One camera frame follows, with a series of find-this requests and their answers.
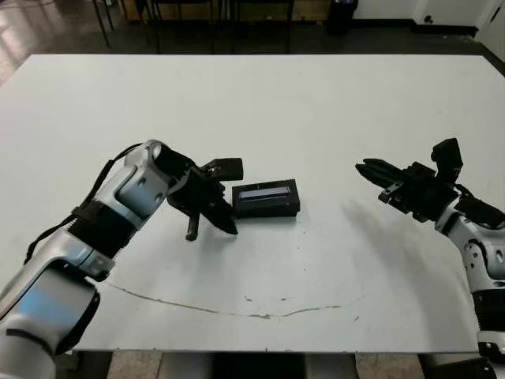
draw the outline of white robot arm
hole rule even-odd
[[[124,167],[100,189],[124,156]],[[99,293],[87,278],[107,278],[114,256],[164,199],[190,217],[188,240],[197,236],[200,213],[237,234],[219,180],[242,175],[240,159],[197,167],[154,140],[110,160],[82,205],[30,245],[24,267],[0,294],[0,378],[54,378],[54,355],[79,342],[99,305]]]
[[[455,183],[463,166],[455,138],[435,146],[432,160],[438,172],[418,162],[400,170],[381,159],[365,159],[356,168],[384,188],[382,202],[420,222],[433,221],[456,245],[479,321],[479,352],[505,362],[505,214]]]

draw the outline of trash can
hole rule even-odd
[[[331,0],[326,28],[328,34],[341,36],[353,22],[358,0]]]

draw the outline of black rectangular device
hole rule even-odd
[[[235,186],[232,192],[234,214],[238,219],[296,216],[300,211],[294,179]]]

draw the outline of table surface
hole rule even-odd
[[[458,251],[377,200],[354,164],[429,164],[457,137],[460,177],[505,208],[505,79],[427,55],[30,57],[0,89],[0,287],[104,162],[150,138],[242,183],[296,178],[296,219],[237,237],[163,205],[120,253],[81,349],[474,351]],[[226,184],[230,200],[231,186]]]

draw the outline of brown stain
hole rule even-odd
[[[112,283],[108,283],[108,282],[104,282],[104,283],[107,286],[109,286],[109,287],[115,288],[116,290],[125,292],[128,295],[132,295],[132,296],[134,296],[136,298],[141,298],[141,299],[147,300],[149,302],[158,302],[160,304],[165,304],[165,305],[168,305],[168,306],[176,306],[176,307],[184,308],[184,309],[187,309],[187,310],[197,310],[199,312],[220,314],[220,315],[223,315],[223,316],[251,317],[251,318],[259,318],[261,320],[271,320],[272,318],[291,317],[291,316],[294,316],[296,314],[305,313],[305,312],[315,312],[315,311],[318,311],[318,310],[334,310],[334,309],[342,308],[342,306],[339,306],[339,305],[335,305],[335,306],[319,306],[319,307],[315,307],[315,308],[304,308],[303,310],[295,310],[293,312],[284,313],[284,314],[268,314],[268,313],[266,313],[266,314],[243,314],[243,313],[234,313],[234,312],[221,312],[221,311],[218,311],[218,310],[211,310],[209,308],[203,308],[201,306],[191,306],[189,304],[182,304],[180,302],[168,302],[168,301],[162,300],[160,298],[150,298],[148,296],[140,295],[140,294],[137,294],[136,292],[132,292],[132,291],[129,291],[129,290],[125,289],[125,288],[116,286],[116,285],[114,285]],[[366,296],[368,296],[368,295],[362,295],[359,298],[354,299],[352,302],[348,303],[347,305],[350,306],[350,305],[354,304],[355,302],[358,302],[358,301],[362,300]]]

